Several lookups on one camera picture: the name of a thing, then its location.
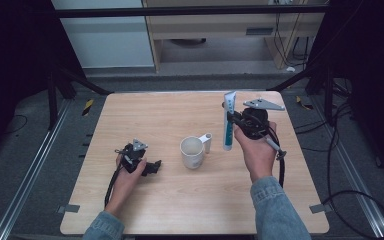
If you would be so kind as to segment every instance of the wall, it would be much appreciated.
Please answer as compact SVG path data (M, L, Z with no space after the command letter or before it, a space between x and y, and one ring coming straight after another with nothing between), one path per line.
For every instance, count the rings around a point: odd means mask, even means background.
M140 0L52 0L52 3L55 9L142 7ZM67 18L61 22L85 73L154 66L144 17Z

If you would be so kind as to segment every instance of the denim sleeve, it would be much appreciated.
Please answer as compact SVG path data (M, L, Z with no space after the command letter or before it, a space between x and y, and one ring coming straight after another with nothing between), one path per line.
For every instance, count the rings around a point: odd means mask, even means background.
M120 240L124 231L124 225L116 217L102 211L93 220L90 227L83 235L83 240Z
M274 177L251 187L258 239L311 239L304 223Z

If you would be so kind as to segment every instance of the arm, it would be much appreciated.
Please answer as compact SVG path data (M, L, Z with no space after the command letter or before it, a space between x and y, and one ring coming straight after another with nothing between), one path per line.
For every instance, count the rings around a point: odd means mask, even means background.
M121 154L117 157L117 166L121 157ZM132 173L127 172L124 168L120 170L114 183L110 201L104 211L99 213L86 230L83 239L121 239L124 230L124 225L120 221L121 209L139 181L145 166L146 158L139 163L137 169Z
M276 131L276 124L270 122ZM273 177L276 151L265 139L251 140L234 127L235 138L242 147L245 165L252 181L258 239L311 239L282 187Z

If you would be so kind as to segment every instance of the wooden table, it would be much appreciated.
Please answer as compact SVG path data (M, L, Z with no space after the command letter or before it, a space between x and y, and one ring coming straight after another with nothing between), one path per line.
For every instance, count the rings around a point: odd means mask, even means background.
M242 150L234 140L225 151L223 96L226 92L120 93L108 96L66 212L64 234L83 234L104 208L104 197L115 170L115 149L133 138L149 145L149 162L162 160L157 174L142 177L123 209L125 234L255 234L251 181ZM262 97L284 106L277 92L237 92L236 111L245 100ZM287 111L268 111L278 124L285 157L284 189L310 233L325 233L324 213L312 214L320 203ZM211 152L198 169L184 167L179 150L186 136L212 133ZM273 173L278 175L276 162Z

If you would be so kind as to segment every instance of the white tube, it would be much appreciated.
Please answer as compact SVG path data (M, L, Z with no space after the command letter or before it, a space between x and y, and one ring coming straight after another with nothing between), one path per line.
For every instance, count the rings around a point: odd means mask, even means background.
M233 125L227 121L227 112L231 114L235 111L236 92L228 92L224 94L224 133L223 133L223 148L226 151L232 149L233 143Z

